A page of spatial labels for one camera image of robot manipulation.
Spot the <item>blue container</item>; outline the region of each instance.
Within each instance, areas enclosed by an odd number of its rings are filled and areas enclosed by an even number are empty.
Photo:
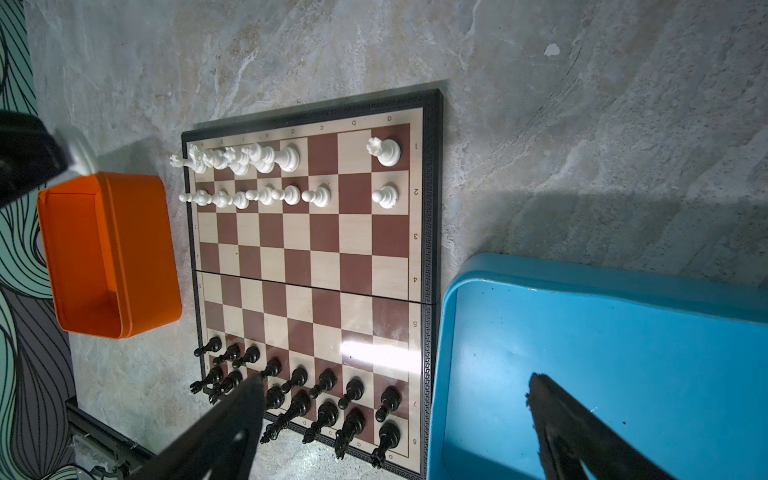
[[[768,475],[768,290],[475,255],[443,300],[427,477],[544,478],[533,372],[676,478]]]

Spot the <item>black chessboard frame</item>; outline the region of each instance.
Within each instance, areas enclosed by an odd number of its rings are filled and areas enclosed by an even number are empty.
[[[422,411],[421,411],[421,471],[413,472],[400,465],[385,462],[382,468],[404,478],[426,479],[427,476],[427,446],[429,444],[429,413],[432,407],[432,374],[433,356],[436,353],[436,340],[440,323],[440,238],[441,238],[441,205],[442,205],[442,93],[439,89],[417,91],[408,94],[397,94],[390,97],[377,98],[369,101],[351,101],[341,99],[331,107],[320,107],[309,104],[306,110],[299,113],[276,114],[255,120],[245,120],[233,124],[201,128],[185,131],[181,134],[182,156],[187,158],[187,143],[210,138],[227,137],[230,135],[248,134],[251,132],[272,130],[275,128],[295,125],[313,124],[321,121],[333,121],[343,118],[361,117],[372,114],[382,114],[390,111],[422,108]],[[190,193],[189,171],[184,167],[184,189]],[[189,223],[190,245],[194,245],[194,229],[192,205],[187,204],[187,221]],[[197,318],[197,343],[204,344],[203,330],[200,318],[200,298],[197,289],[197,265],[194,248],[190,248],[192,269],[192,291],[195,301],[195,316]],[[200,377],[205,377],[205,360],[200,357]],[[265,418],[270,422],[277,415],[265,412]],[[288,428],[303,434],[306,427],[289,422]],[[333,446],[333,440],[318,435],[317,441]],[[349,446],[347,453],[370,463],[371,455]]]

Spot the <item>black chess piece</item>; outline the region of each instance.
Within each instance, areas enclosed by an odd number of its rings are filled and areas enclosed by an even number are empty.
[[[306,369],[300,366],[293,370],[290,375],[290,380],[283,384],[283,393],[288,393],[295,386],[302,386],[306,383],[309,376],[306,373]]]
[[[312,425],[304,432],[304,439],[302,443],[311,443],[315,441],[317,432],[322,427],[330,427],[335,425],[339,419],[339,409],[333,405],[333,402],[326,401],[317,409],[317,421],[312,422]]]
[[[266,405],[264,408],[266,410],[278,409],[285,401],[286,396],[283,390],[280,389],[279,385],[275,385],[266,391]]]
[[[381,468],[386,460],[386,451],[400,443],[400,429],[394,422],[387,422],[379,430],[379,446],[371,453],[371,465]]]
[[[221,381],[221,379],[224,378],[224,372],[222,371],[220,366],[215,366],[208,372],[208,375],[205,376],[204,379],[198,380],[196,382],[192,382],[190,385],[190,392],[192,393],[198,393],[200,390],[203,389],[206,385],[218,383]]]
[[[379,423],[386,420],[387,415],[397,410],[397,408],[400,406],[402,397],[400,396],[400,392],[397,391],[395,386],[390,385],[382,392],[381,400],[382,405],[378,410],[376,410],[376,421]]]
[[[315,386],[310,389],[310,398],[316,399],[320,392],[331,390],[335,384],[336,376],[333,375],[333,371],[331,369],[323,370],[323,373],[320,373],[320,377],[318,377]]]
[[[251,345],[245,349],[243,356],[232,361],[232,368],[239,369],[246,363],[256,363],[259,360],[259,357],[261,357],[259,347]]]
[[[227,360],[236,359],[238,356],[240,356],[240,347],[236,343],[233,343],[227,347],[227,350],[225,350],[224,353],[214,357],[214,365],[221,365]]]
[[[238,386],[243,381],[243,375],[237,370],[232,370],[227,377],[219,383],[219,386],[211,394],[208,401],[211,405],[218,402],[227,393],[231,392],[233,388]]]
[[[362,415],[360,409],[353,409],[346,416],[341,430],[336,430],[336,440],[333,442],[333,451],[339,460],[344,458],[346,448],[352,439],[355,438],[355,435],[360,435],[365,427],[366,417]]]
[[[217,336],[212,336],[208,343],[194,350],[194,355],[203,356],[205,352],[218,352],[219,350],[221,350],[221,339]]]
[[[310,410],[312,400],[303,390],[296,392],[296,395],[290,400],[290,406],[285,413],[277,416],[277,420],[268,425],[264,430],[260,443],[268,443],[270,440],[277,440],[277,436],[282,432],[288,423],[296,417],[304,416]]]
[[[349,403],[362,398],[362,391],[365,386],[362,384],[359,378],[355,377],[346,384],[346,393],[339,399],[339,408],[346,410],[349,407]]]
[[[265,379],[268,376],[278,376],[280,370],[283,369],[283,364],[280,363],[280,359],[277,357],[272,358],[266,363],[266,367],[261,371],[261,378]]]

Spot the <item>stone countertop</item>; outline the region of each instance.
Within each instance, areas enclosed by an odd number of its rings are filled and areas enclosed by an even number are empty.
[[[765,2],[54,2],[26,5],[40,116],[106,170],[163,180],[181,319],[71,336],[84,410],[155,452],[208,409],[180,170],[195,124],[424,84],[445,95],[442,286],[494,251],[765,285]],[[262,447],[253,478],[378,478]]]

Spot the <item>orange container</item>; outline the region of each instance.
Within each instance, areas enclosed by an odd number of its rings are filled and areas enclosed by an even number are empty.
[[[38,193],[56,319],[112,339],[175,322],[181,298],[158,177],[100,172]]]

